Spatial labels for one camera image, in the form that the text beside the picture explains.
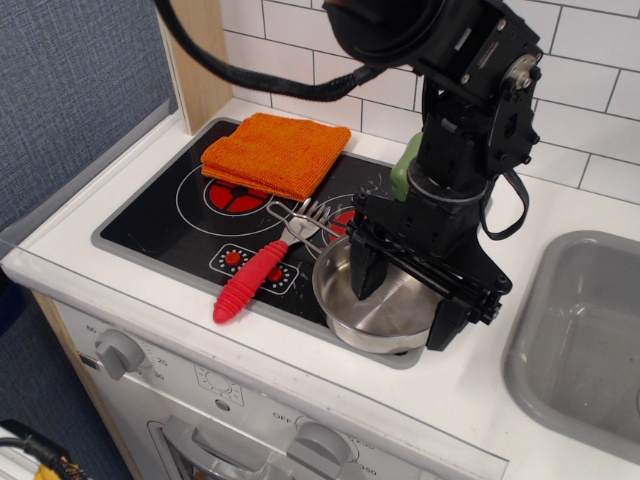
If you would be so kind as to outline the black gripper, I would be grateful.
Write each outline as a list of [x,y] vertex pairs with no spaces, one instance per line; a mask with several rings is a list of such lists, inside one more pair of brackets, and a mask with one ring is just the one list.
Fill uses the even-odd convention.
[[493,181],[463,190],[430,179],[409,181],[404,202],[374,193],[352,198],[351,289],[368,298],[394,265],[437,292],[441,300],[426,347],[443,351],[467,323],[491,323],[512,282],[480,246]]

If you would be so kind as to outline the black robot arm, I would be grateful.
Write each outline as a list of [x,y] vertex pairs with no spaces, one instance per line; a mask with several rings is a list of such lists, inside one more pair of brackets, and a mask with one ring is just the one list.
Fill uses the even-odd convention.
[[409,66],[424,80],[423,127],[396,166],[391,198],[359,193],[349,224],[352,289],[366,298],[394,265],[439,293],[426,346],[441,351],[490,323],[512,284],[479,244],[495,183],[522,203],[516,167],[539,138],[532,101],[538,35],[500,1],[328,1],[341,48],[365,66]]

